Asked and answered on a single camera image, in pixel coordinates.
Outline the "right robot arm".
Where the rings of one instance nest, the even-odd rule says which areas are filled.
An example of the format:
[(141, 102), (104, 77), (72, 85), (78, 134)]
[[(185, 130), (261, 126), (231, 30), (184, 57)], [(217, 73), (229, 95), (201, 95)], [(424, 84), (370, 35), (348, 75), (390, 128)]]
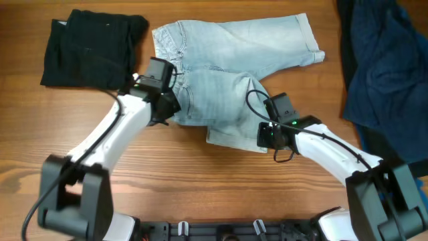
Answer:
[(427, 231), (427, 210), (408, 165), (352, 146), (314, 116), (300, 118), (284, 93), (263, 105), (258, 145), (311, 159), (346, 188), (348, 208), (316, 221), (323, 240), (408, 240)]

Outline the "light blue denim shorts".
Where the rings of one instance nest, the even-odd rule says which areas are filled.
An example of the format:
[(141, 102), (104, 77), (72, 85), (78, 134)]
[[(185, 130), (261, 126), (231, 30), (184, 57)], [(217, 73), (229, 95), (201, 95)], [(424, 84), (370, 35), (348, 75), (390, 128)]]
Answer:
[(257, 145), (266, 114), (261, 80), (322, 62), (307, 15), (214, 23), (176, 21), (152, 31), (155, 54), (178, 70), (173, 121), (207, 127), (210, 144), (265, 153)]

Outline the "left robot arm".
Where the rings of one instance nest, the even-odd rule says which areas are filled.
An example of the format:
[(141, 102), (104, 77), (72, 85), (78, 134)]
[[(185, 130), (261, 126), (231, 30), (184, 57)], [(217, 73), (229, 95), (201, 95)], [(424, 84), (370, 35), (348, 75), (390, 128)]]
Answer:
[(76, 240), (141, 240), (140, 220), (114, 211), (110, 175), (123, 152), (146, 127), (166, 124), (180, 110), (173, 92), (174, 64), (152, 57), (143, 75), (133, 74), (113, 94), (100, 124), (66, 156), (50, 155), (41, 169), (39, 198), (25, 218)]

